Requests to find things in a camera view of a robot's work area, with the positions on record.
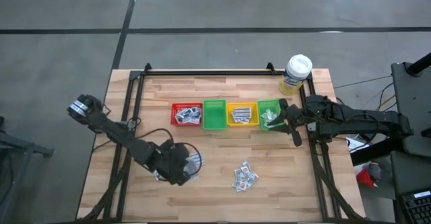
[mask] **wooden table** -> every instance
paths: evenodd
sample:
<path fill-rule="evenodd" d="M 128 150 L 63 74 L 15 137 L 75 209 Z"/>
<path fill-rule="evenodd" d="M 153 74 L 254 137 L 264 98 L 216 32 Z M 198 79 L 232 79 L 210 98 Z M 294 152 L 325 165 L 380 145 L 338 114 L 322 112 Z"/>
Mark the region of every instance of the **wooden table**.
<path fill-rule="evenodd" d="M 317 94 L 335 100 L 329 70 L 313 69 L 312 74 Z M 106 105 L 112 110 L 109 116 L 112 120 L 121 118 L 128 78 L 129 70 L 112 72 L 106 94 Z M 176 142 L 194 144 L 202 152 L 206 165 L 199 172 L 199 179 L 191 180 L 184 186 L 171 186 L 166 182 L 155 181 L 151 173 L 133 161 L 123 220 L 321 221 L 304 127 L 298 129 L 304 142 L 302 146 L 295 147 L 291 136 L 264 132 L 259 126 L 204 131 L 201 127 L 170 125 L 172 103 L 202 102 L 217 98 L 226 99 L 227 102 L 285 98 L 277 88 L 279 80 L 279 76 L 146 76 L 139 113 L 142 123 L 136 134 L 167 128 Z M 302 107 L 299 95 L 287 99 L 289 104 Z M 167 138 L 166 133 L 160 132 L 145 139 L 161 144 Z M 106 136 L 98 136 L 95 146 L 106 140 Z M 86 215 L 106 190 L 114 146 L 110 143 L 92 155 L 78 217 Z M 364 216 L 345 141 L 334 139 L 329 144 L 329 154 L 336 186 L 355 211 Z M 236 192 L 231 186 L 234 170 L 243 161 L 248 161 L 260 178 L 246 192 Z M 331 212 L 329 192 L 325 193 Z"/>

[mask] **container of wipes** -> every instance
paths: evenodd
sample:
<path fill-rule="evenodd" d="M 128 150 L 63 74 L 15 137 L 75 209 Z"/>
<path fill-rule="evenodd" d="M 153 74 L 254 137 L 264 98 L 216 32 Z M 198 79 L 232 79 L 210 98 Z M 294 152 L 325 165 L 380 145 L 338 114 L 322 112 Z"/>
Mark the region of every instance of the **container of wipes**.
<path fill-rule="evenodd" d="M 283 94 L 294 95 L 304 83 L 312 69 L 311 60 L 298 54 L 293 56 L 286 65 L 286 70 L 283 73 L 278 88 Z"/>

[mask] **gray floor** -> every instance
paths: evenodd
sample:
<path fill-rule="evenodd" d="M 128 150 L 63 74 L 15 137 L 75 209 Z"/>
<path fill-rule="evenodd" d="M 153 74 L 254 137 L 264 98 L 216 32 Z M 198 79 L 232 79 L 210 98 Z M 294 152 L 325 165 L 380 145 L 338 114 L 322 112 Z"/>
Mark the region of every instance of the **gray floor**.
<path fill-rule="evenodd" d="M 121 28 L 129 0 L 0 0 L 0 29 Z M 431 0 L 136 0 L 131 28 L 431 26 Z M 431 51 L 431 33 L 128 35 L 121 69 L 283 67 L 293 55 L 329 68 L 334 86 L 387 76 L 391 63 Z M 67 116 L 82 93 L 103 98 L 118 35 L 0 35 L 0 115 L 6 131 L 54 147 L 35 157 L 13 218 L 73 220 L 94 135 Z M 346 104 L 365 103 L 390 78 L 336 89 Z M 391 220 L 385 200 L 362 191 L 366 212 Z"/>

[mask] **keyboard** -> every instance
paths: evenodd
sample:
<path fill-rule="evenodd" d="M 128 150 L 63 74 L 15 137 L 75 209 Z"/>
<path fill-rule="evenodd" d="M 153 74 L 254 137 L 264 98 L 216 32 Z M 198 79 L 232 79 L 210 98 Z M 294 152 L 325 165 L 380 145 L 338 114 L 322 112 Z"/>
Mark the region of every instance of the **keyboard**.
<path fill-rule="evenodd" d="M 412 224 L 431 223 L 431 190 L 401 196 L 407 222 Z"/>

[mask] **white lid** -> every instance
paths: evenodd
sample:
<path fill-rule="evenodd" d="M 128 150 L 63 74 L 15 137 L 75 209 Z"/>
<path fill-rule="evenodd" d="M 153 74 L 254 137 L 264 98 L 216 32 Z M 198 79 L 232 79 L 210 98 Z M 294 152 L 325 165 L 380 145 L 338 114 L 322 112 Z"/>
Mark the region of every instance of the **white lid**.
<path fill-rule="evenodd" d="M 293 56 L 286 67 L 291 76 L 301 79 L 306 78 L 310 74 L 311 69 L 311 60 L 302 54 Z"/>

